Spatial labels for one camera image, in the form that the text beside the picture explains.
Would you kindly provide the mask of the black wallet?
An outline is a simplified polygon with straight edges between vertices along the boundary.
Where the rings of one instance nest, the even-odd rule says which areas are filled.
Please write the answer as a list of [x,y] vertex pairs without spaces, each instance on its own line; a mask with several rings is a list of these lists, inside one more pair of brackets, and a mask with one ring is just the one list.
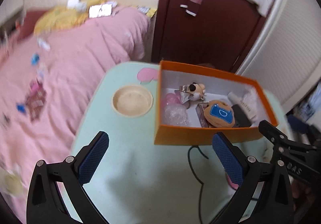
[[252,125],[252,122],[248,119],[247,115],[239,105],[234,104],[232,106],[232,110],[235,118],[235,125],[233,128],[250,127]]

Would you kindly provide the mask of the brown bear plush pouch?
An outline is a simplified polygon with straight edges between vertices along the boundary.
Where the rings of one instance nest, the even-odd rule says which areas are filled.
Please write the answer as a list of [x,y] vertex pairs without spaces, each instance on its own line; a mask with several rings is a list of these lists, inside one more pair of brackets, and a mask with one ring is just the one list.
[[209,102],[203,114],[207,122],[216,128],[232,128],[235,125],[233,109],[223,101]]

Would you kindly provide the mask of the white cosmetic tube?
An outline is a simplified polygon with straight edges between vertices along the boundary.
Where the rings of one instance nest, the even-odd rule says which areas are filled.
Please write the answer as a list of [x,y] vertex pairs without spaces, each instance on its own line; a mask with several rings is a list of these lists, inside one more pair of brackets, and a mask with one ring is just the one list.
[[230,92],[230,93],[228,93],[228,99],[230,100],[230,102],[233,105],[234,104],[239,105],[242,108],[242,110],[245,112],[245,114],[246,114],[245,104],[242,101],[243,98],[240,98],[236,94],[234,94],[233,92]]

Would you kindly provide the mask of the brown playing card box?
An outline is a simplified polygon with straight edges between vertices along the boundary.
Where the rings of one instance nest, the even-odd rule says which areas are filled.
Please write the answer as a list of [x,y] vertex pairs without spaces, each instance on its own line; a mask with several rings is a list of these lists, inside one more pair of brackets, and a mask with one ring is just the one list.
[[200,102],[197,104],[195,111],[198,116],[202,128],[213,128],[213,126],[206,120],[204,111],[208,107],[208,102]]

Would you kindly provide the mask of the white cloth bag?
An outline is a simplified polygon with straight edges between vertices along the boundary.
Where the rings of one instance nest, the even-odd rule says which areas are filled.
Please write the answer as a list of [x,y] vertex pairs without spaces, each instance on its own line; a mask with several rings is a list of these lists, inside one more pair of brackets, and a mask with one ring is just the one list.
[[245,104],[246,115],[251,122],[255,122],[258,118],[257,100],[258,95],[255,88],[249,88],[242,99]]

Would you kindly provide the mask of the orange cardboard box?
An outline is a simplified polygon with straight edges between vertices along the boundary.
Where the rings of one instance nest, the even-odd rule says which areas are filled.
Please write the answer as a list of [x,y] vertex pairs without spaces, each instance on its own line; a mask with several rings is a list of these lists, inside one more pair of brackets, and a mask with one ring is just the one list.
[[[192,106],[189,109],[188,127],[164,124],[161,102],[165,94],[181,85],[193,82],[204,84],[207,96],[215,100],[226,100],[230,92],[242,97],[248,89],[254,88],[257,93],[256,121],[251,127],[246,128],[202,128],[195,107]],[[213,135],[217,132],[223,132],[232,143],[241,143],[262,137],[258,130],[258,124],[262,120],[267,120],[275,127],[278,125],[273,109],[257,81],[230,72],[173,61],[163,60],[159,64],[155,105],[154,144],[156,145],[210,145]]]

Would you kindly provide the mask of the cartoon head plush keychain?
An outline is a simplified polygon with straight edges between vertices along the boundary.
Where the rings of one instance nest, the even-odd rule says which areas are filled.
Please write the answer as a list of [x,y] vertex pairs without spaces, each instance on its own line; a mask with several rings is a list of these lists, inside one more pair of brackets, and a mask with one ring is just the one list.
[[193,94],[190,101],[204,101],[206,96],[206,88],[204,84],[192,83],[187,85],[188,91]]

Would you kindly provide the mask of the pink heart plastic case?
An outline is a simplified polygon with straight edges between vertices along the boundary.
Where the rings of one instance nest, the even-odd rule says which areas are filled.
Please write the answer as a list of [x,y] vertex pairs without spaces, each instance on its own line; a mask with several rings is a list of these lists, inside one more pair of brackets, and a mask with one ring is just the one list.
[[165,95],[165,97],[162,99],[161,106],[164,111],[178,110],[179,108],[184,107],[179,95],[173,93],[168,93]]

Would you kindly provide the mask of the silver metal funnel cup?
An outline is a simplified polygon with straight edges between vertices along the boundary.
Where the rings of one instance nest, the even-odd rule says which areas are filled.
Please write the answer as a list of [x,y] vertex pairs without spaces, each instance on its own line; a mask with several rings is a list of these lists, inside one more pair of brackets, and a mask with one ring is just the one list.
[[180,100],[181,104],[187,103],[193,97],[193,94],[188,91],[188,87],[186,85],[181,85],[178,90],[174,91],[174,93]]

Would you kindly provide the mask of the mint green folding table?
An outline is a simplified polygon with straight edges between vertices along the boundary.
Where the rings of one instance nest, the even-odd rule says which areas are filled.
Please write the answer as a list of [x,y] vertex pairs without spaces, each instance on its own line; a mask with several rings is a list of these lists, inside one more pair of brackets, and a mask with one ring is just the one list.
[[[99,131],[106,132],[110,142],[84,189],[110,223],[209,223],[233,190],[211,144],[154,144],[158,75],[159,65],[127,62],[101,80],[72,154]],[[152,93],[148,113],[132,118],[113,108],[115,92],[126,85]]]

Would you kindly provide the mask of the white louvered door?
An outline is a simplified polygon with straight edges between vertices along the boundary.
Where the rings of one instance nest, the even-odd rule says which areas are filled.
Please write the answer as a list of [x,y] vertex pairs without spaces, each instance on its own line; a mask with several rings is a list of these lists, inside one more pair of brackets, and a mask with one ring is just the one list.
[[320,80],[320,0],[275,0],[237,74],[295,107]]

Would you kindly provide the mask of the pink quilt bed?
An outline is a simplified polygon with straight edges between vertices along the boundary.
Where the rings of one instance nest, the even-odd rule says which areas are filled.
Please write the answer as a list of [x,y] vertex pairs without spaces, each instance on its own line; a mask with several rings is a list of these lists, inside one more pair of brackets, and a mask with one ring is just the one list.
[[143,59],[150,24],[138,9],[117,7],[45,35],[49,50],[36,36],[1,49],[1,167],[20,176],[22,191],[8,201],[21,222],[35,164],[69,155],[101,79],[119,63]]

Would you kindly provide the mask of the dark red wardrobe door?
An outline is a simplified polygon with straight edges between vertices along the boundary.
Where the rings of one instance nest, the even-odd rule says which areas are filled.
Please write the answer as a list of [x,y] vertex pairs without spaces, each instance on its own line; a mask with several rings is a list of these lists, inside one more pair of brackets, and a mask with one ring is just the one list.
[[159,0],[151,60],[236,72],[265,24],[247,0],[203,0],[195,17],[182,0]]

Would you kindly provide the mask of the yellow pillow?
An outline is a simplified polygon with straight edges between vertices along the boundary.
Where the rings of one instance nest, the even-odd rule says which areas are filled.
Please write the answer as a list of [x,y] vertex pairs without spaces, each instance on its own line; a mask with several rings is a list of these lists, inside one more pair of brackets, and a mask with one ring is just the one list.
[[33,34],[40,35],[78,27],[89,18],[89,8],[91,6],[106,3],[106,0],[87,0],[81,3],[86,4],[84,11],[78,11],[75,8],[69,9],[62,5],[47,11],[37,20]]

